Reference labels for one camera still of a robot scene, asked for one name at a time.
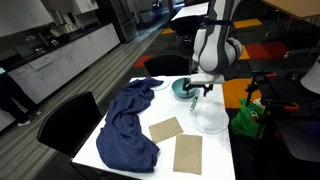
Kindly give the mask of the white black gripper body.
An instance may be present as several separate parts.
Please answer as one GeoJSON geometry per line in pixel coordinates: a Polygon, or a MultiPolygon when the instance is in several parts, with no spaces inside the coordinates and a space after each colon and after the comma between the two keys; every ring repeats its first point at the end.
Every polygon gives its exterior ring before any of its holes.
{"type": "Polygon", "coordinates": [[[223,84],[225,82],[224,76],[219,75],[210,75],[206,73],[192,74],[190,76],[190,81],[192,84],[223,84]]]}

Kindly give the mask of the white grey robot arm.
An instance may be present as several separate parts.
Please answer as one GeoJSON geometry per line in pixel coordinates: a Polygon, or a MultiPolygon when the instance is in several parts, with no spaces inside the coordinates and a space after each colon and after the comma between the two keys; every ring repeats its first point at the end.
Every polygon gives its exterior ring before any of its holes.
{"type": "Polygon", "coordinates": [[[185,79],[182,89],[203,88],[206,95],[214,84],[225,82],[224,72],[242,54],[239,40],[229,37],[233,14],[241,0],[210,0],[203,26],[197,30],[192,56],[194,74],[185,79]]]}

